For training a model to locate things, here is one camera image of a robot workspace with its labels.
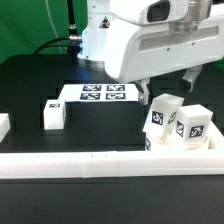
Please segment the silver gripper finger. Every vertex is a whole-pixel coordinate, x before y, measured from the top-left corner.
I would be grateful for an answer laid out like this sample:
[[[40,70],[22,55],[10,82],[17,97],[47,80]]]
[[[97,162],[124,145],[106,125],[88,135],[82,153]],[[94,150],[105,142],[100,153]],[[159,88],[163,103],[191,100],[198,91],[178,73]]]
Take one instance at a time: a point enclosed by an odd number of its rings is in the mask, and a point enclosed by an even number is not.
[[[135,86],[138,90],[138,101],[142,105],[147,105],[149,102],[149,96],[150,92],[148,89],[148,84],[150,82],[150,79],[142,79],[135,82]]]
[[[183,92],[192,92],[194,83],[202,71],[202,65],[190,67],[186,70],[183,78],[180,80],[180,89]]]

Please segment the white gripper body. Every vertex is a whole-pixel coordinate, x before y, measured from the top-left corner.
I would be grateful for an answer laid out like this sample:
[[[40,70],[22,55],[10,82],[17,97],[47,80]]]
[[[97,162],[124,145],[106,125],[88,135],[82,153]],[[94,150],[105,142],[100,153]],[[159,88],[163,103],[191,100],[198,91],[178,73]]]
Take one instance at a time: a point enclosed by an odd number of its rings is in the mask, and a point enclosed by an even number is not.
[[[224,3],[111,0],[105,71],[133,82],[224,58]]]

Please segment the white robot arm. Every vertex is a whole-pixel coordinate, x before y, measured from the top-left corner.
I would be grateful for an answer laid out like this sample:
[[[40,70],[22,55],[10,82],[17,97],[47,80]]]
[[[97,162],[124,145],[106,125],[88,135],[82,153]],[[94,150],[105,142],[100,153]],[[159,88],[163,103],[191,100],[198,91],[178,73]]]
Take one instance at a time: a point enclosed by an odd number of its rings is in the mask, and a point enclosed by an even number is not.
[[[224,3],[87,0],[87,13],[79,61],[137,84],[144,104],[152,77],[183,70],[180,85],[190,92],[202,66],[224,58]]]

